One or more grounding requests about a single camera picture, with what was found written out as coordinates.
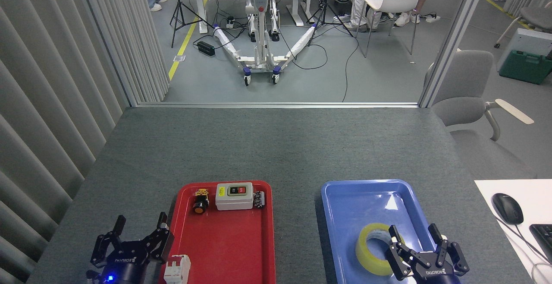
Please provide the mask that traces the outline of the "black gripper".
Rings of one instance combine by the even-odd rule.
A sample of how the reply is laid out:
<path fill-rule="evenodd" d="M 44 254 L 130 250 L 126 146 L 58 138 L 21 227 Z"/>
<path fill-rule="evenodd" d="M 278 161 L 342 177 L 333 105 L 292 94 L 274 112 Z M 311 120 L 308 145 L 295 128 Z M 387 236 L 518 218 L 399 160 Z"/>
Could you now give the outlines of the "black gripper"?
<path fill-rule="evenodd" d="M 142 240 L 121 242 L 120 235 L 126 223 L 126 217 L 119 215 L 113 229 L 98 235 L 91 264 L 102 268 L 86 272 L 88 284 L 142 284 L 149 259 L 166 263 L 174 241 L 168 216 L 160 212 L 157 226 Z"/>
<path fill-rule="evenodd" d="M 399 281 L 414 278 L 417 284 L 461 284 L 457 275 L 466 274 L 470 268 L 459 243 L 444 237 L 435 223 L 428 226 L 428 231 L 436 244 L 434 254 L 420 254 L 412 250 L 402 241 L 396 226 L 389 227 L 392 243 L 385 258 L 395 278 Z M 420 257 L 431 266 L 426 268 Z"/>

